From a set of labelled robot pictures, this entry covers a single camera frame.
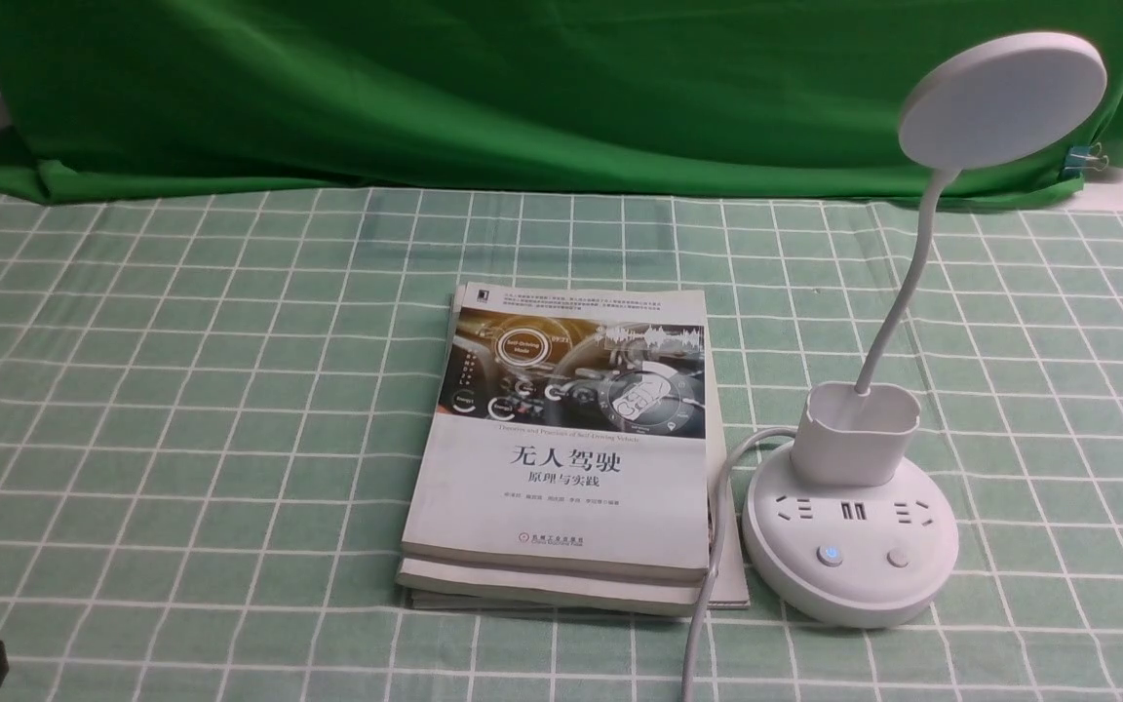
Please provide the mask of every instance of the flexible lamp arm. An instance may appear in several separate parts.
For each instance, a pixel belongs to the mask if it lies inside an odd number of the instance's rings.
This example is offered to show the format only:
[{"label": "flexible lamp arm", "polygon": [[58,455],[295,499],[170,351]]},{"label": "flexible lamp arm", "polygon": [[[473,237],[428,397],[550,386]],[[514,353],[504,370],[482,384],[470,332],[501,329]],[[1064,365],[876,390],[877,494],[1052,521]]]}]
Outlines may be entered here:
[{"label": "flexible lamp arm", "polygon": [[877,330],[869,353],[865,356],[865,365],[860,366],[860,376],[856,377],[856,394],[868,395],[869,383],[874,381],[874,370],[877,368],[878,361],[883,359],[886,346],[891,344],[892,335],[900,320],[904,319],[904,311],[907,311],[909,300],[917,291],[917,283],[921,283],[921,274],[926,270],[926,262],[930,259],[930,246],[934,239],[934,213],[939,210],[939,197],[943,194],[943,189],[956,180],[959,172],[944,172],[935,170],[930,174],[930,185],[921,197],[921,204],[917,215],[917,246],[912,252],[912,263],[909,263],[909,272],[904,274],[904,283],[900,285],[900,294],[896,294],[895,302],[891,303],[891,311],[883,320],[883,327]]}]

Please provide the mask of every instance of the white cable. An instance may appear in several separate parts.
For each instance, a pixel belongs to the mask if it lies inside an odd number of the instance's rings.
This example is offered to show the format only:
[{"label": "white cable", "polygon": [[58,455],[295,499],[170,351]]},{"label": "white cable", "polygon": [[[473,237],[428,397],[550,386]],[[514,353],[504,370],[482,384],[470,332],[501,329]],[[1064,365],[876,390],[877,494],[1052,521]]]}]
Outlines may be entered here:
[{"label": "white cable", "polygon": [[895,327],[900,325],[904,311],[909,308],[909,299],[917,291],[922,271],[926,270],[926,261],[930,258],[939,197],[958,174],[959,172],[942,172],[942,170],[930,174],[930,185],[926,186],[926,193],[921,197],[921,204],[917,208],[917,247],[912,252],[912,263],[909,263],[909,272],[904,274],[904,283],[900,285],[900,294],[896,294],[895,302],[891,303],[891,311],[887,312],[883,326],[869,346],[868,355],[865,356],[865,365],[860,366],[860,376],[856,377],[857,395],[868,394],[869,382],[874,381],[874,368],[877,368],[878,361],[883,359],[883,353],[891,343],[891,335],[895,334]]},{"label": "white cable", "polygon": [[700,648],[700,632],[704,630],[705,614],[709,613],[709,595],[713,593],[713,583],[718,581],[718,564],[721,563],[722,546],[727,543],[727,523],[731,521],[730,516],[727,514],[727,510],[732,507],[727,499],[731,467],[734,467],[736,463],[743,458],[743,454],[748,454],[752,446],[769,439],[772,436],[794,438],[794,431],[796,431],[794,427],[775,426],[754,432],[747,439],[741,440],[739,446],[731,449],[727,462],[722,463],[721,469],[718,471],[718,483],[714,487],[716,492],[713,498],[713,503],[716,505],[713,511],[713,520],[718,523],[718,528],[713,531],[713,545],[709,547],[709,573],[705,573],[705,581],[700,586],[696,609],[692,610],[691,627],[687,628],[687,648],[683,654],[683,702],[692,700],[691,681],[696,675],[696,649]]}]

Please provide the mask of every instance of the desk lamp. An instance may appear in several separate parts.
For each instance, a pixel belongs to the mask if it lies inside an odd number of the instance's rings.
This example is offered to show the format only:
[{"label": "desk lamp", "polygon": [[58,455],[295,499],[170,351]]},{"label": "desk lamp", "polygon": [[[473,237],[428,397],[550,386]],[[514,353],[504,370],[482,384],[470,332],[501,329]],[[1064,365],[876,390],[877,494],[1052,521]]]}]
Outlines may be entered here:
[{"label": "desk lamp", "polygon": [[[1077,36],[1029,33],[968,48],[925,75],[900,116],[900,147],[932,170],[921,199],[917,244],[904,283],[869,346],[855,383],[823,382],[807,395],[798,428],[768,427],[731,450],[721,485],[739,457],[772,436],[773,450],[748,487],[743,543],[757,573],[783,600],[819,621],[878,628],[925,609],[955,567],[956,517],[939,485],[905,458],[920,426],[916,396],[874,383],[930,256],[944,188],[964,170],[1010,163],[1060,142],[1104,98],[1106,71]],[[719,510],[723,501],[714,501]],[[721,556],[713,539],[684,659],[691,699],[696,644]]]}]

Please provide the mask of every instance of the pen holder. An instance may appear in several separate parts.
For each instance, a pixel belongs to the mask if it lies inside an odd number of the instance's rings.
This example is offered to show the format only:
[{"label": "pen holder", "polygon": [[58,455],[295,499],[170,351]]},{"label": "pen holder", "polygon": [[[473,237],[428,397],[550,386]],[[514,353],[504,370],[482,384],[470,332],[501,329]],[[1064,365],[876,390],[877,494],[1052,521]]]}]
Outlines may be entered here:
[{"label": "pen holder", "polygon": [[857,395],[851,383],[824,382],[809,391],[792,465],[812,484],[886,484],[920,425],[921,404],[904,388],[873,385]]}]

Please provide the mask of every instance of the power strip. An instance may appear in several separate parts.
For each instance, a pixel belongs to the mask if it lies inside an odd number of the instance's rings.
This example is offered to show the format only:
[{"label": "power strip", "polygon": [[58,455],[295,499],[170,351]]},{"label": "power strip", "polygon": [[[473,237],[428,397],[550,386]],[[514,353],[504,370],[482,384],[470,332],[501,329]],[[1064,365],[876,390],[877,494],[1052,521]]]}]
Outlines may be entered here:
[{"label": "power strip", "polygon": [[770,453],[748,487],[743,543],[783,599],[820,621],[882,628],[925,609],[956,565],[956,516],[939,485],[904,458],[876,487],[798,478],[794,443]]}]

